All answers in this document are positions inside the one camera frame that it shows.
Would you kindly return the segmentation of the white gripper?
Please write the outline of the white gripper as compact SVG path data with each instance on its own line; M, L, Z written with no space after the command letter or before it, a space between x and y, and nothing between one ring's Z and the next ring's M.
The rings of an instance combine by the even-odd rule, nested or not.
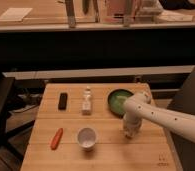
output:
M142 125L142 120L136 120L135 122L130 122L126 117L123 118L123 131L129 134L134 134L134 136L139 132Z

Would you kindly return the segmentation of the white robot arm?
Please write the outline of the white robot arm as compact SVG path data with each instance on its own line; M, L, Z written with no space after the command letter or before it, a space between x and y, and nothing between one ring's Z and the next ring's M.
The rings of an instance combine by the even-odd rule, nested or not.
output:
M142 119L146 119L195 143L195 115L159 108L150 102L145 91L136 92L125 100L123 129L126 137L133 138L139 132Z

